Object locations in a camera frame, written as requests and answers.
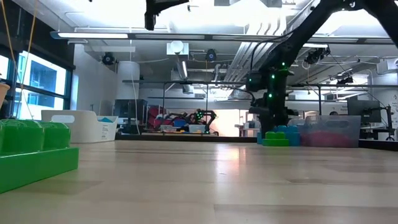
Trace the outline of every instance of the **plastic storage bin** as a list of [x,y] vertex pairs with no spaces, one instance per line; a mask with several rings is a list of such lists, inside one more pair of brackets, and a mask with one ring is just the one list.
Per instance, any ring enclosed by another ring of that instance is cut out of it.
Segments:
[[360,116],[308,116],[299,128],[303,146],[358,147]]
[[177,128],[173,127],[172,125],[160,125],[160,131],[165,133],[173,133],[177,131]]
[[[110,122],[100,122],[108,118]],[[114,141],[117,116],[97,116],[93,111],[42,110],[42,121],[66,124],[71,131],[71,143]]]
[[205,132],[205,125],[203,125],[203,124],[190,124],[189,125],[189,132],[190,133],[204,133]]

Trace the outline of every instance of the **fluorescent light fixture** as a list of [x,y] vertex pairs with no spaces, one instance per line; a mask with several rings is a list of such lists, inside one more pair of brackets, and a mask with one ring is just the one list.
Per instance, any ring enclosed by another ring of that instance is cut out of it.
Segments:
[[184,70],[184,74],[187,77],[188,72],[187,72],[187,64],[185,63],[185,61],[182,62],[182,69]]
[[304,44],[303,47],[310,47],[310,48],[327,48],[327,44]]
[[354,93],[354,94],[352,94],[352,95],[339,97],[339,98],[337,98],[337,100],[345,100],[345,99],[347,99],[347,98],[350,98],[350,97],[353,97],[353,96],[362,95],[362,94],[365,94],[365,93]]
[[165,40],[204,40],[204,35],[190,35],[190,34],[136,34],[137,39],[165,39]]
[[79,38],[79,39],[128,39],[127,34],[111,34],[111,33],[58,33],[62,38]]

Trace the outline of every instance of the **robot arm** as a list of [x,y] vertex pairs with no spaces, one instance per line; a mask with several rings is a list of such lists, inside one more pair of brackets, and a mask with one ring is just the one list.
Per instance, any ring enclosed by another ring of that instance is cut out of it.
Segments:
[[[156,8],[155,0],[147,0],[146,17],[155,18],[162,8],[168,8],[185,3],[185,0],[174,0],[170,6]],[[262,133],[271,130],[274,125],[286,125],[288,109],[285,107],[287,77],[290,66],[303,45],[336,11],[355,11],[365,9],[373,15],[386,30],[392,41],[398,47],[398,7],[394,0],[320,0],[308,17],[283,42],[271,50],[266,61],[258,72],[250,72],[246,79],[246,89],[258,91],[267,89],[263,99],[254,102],[249,112],[260,114]]]
[[156,16],[165,9],[179,4],[187,3],[189,0],[146,0],[147,11],[145,12],[145,28],[154,30],[156,24]]

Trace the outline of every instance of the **ceiling light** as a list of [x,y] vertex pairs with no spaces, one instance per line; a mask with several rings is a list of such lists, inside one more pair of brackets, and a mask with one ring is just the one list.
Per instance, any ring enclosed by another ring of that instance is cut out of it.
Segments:
[[309,48],[327,48],[327,44],[304,44],[303,47],[309,47]]
[[58,33],[61,38],[79,38],[79,39],[127,39],[127,34],[110,34],[110,33]]

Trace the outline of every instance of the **white pillar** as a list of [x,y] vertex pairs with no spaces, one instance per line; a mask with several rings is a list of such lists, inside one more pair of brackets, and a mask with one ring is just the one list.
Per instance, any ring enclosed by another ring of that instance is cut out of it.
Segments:
[[[373,72],[372,75],[373,85],[398,85],[398,74],[388,73],[385,75],[378,75]],[[391,105],[392,127],[398,128],[398,88],[373,88],[373,95],[384,105]],[[381,111],[381,117],[388,122],[387,113],[385,110]],[[385,140],[388,137],[387,133],[380,133],[379,140]]]
[[139,95],[139,83],[134,84],[136,94],[134,95],[134,89],[131,83],[123,83],[123,80],[139,80],[139,64],[136,62],[119,62],[118,63],[118,84],[116,99],[117,100],[131,100],[135,97],[138,99]]

